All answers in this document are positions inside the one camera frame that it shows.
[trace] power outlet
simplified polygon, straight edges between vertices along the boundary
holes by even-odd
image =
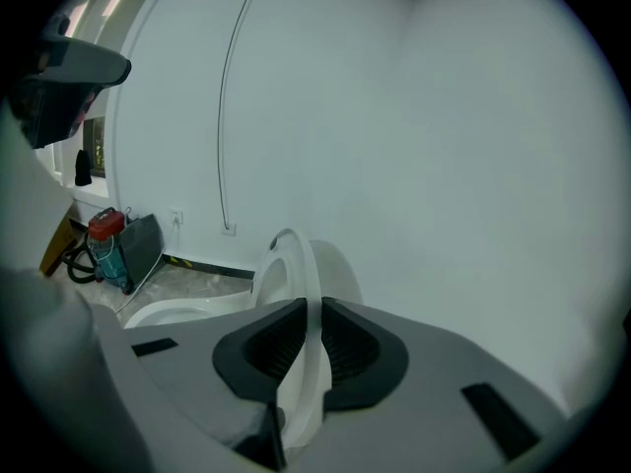
[[[221,233],[228,235],[228,237],[234,237],[237,234],[237,225],[235,223],[228,223],[228,227],[224,223],[221,224]]]
[[[184,224],[184,215],[182,214],[181,210],[178,209],[171,209],[171,222],[177,224],[178,226],[181,226]]]

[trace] white wall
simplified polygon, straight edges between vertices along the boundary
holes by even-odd
[[[367,304],[488,349],[565,409],[620,345],[629,121],[557,0],[157,0],[107,108],[119,207],[184,212],[169,252],[253,269],[284,227],[337,245]]]

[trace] red container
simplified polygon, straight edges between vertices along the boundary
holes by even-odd
[[[114,209],[103,210],[88,223],[88,235],[98,241],[106,241],[125,229],[125,216]]]

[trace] black object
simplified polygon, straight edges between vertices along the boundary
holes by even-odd
[[[59,28],[57,29],[57,32],[60,35],[66,35],[66,32],[68,32],[69,28],[70,28],[70,19],[67,16],[62,16],[59,21]]]
[[[92,263],[92,266],[84,266],[83,264],[77,263],[77,258],[84,251],[88,253],[88,257],[90,257],[90,262]],[[88,234],[84,236],[83,241],[79,245],[77,245],[77,247],[61,254],[61,260],[68,267],[68,277],[70,277],[70,280],[72,280],[73,282],[76,282],[77,284],[88,284],[89,282],[93,282],[96,280],[95,269],[97,268],[97,261],[88,248]],[[74,270],[79,270],[80,272],[87,273],[88,276],[77,277]]]
[[[213,366],[243,399],[276,405],[276,389],[305,343],[307,300],[224,336],[213,350]]]
[[[173,338],[162,338],[160,340],[154,340],[153,342],[139,343],[131,346],[134,354],[139,358],[166,351],[173,347],[177,347],[177,342]]]
[[[624,331],[627,334],[627,341],[631,340],[631,310],[629,310],[626,317],[624,317],[622,327],[624,327]]]
[[[136,286],[151,271],[162,253],[162,236],[156,216],[149,214],[132,221],[118,239],[129,280]]]
[[[11,109],[34,149],[73,136],[101,90],[122,84],[131,63],[117,52],[52,35],[40,38],[9,92]]]
[[[488,383],[476,383],[461,392],[508,460],[539,442],[539,436]]]
[[[280,471],[286,465],[280,430],[278,409],[276,405],[268,404],[258,433],[241,441],[235,446],[235,452],[261,466]]]
[[[90,168],[90,155],[82,149],[77,153],[77,162],[75,163],[75,185],[92,184]]]
[[[629,423],[631,422],[631,353],[625,348],[622,366],[604,401],[596,407],[578,436],[559,449],[541,471],[582,471],[597,464],[600,471],[629,469]]]
[[[405,376],[405,344],[333,298],[322,298],[322,344],[333,377],[333,388],[324,394],[325,412],[374,406]]]

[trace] black cable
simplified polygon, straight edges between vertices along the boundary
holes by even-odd
[[[84,266],[76,262],[76,259],[81,255],[82,252],[88,252],[88,257],[90,257],[90,261],[92,262],[92,267]],[[95,261],[92,252],[88,248],[88,236],[86,235],[83,241],[75,248],[68,250],[61,254],[61,260],[68,266],[68,277],[73,282],[77,284],[88,284],[89,282],[93,282],[97,279],[95,275],[95,269],[97,268],[97,261]],[[74,273],[74,270],[79,270],[80,272],[87,273],[86,277],[77,277]]]
[[[221,135],[221,123],[222,123],[222,102],[224,99],[224,89],[226,87],[226,73],[228,71],[228,62],[230,59],[230,53],[233,49],[233,42],[235,41],[235,35],[237,34],[237,30],[239,29],[239,23],[241,21],[241,16],[244,13],[244,9],[247,6],[247,2],[249,0],[244,0],[244,4],[241,6],[241,10],[239,11],[239,15],[237,16],[237,21],[235,22],[235,27],[233,28],[233,34],[230,37],[230,43],[228,44],[228,52],[226,53],[226,61],[224,62],[224,71],[221,75],[221,88],[219,90],[219,113],[217,116],[217,177],[219,179],[219,198],[221,200],[221,213],[224,218],[224,226],[226,230],[229,230],[228,227],[228,217],[226,215],[226,206],[224,204],[224,181],[221,173],[221,157],[219,156],[219,141]]]

